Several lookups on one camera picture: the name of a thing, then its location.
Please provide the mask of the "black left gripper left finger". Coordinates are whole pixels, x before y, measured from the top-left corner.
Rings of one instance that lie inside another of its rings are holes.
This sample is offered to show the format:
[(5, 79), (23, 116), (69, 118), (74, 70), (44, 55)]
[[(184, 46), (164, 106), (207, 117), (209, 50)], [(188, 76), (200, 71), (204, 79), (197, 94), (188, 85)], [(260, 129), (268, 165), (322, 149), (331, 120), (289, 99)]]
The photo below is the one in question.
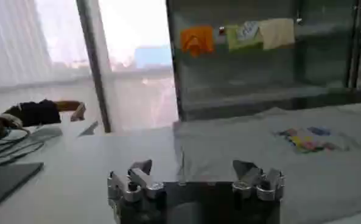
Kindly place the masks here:
[(150, 175), (153, 161), (134, 162), (127, 170), (126, 175), (119, 175), (110, 171), (107, 176), (108, 199), (135, 203), (147, 197), (157, 199), (165, 193), (163, 182), (155, 181)]

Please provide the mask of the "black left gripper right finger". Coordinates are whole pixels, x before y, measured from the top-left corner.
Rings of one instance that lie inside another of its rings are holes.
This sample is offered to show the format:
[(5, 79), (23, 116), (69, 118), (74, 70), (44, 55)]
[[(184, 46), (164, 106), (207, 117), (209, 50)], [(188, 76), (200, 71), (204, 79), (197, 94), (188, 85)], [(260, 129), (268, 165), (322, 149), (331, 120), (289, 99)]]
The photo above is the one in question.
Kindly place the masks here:
[(284, 196), (285, 176), (278, 169), (265, 173), (255, 163), (233, 160), (238, 180), (232, 183), (233, 192), (242, 199), (256, 197), (261, 201), (281, 201)]

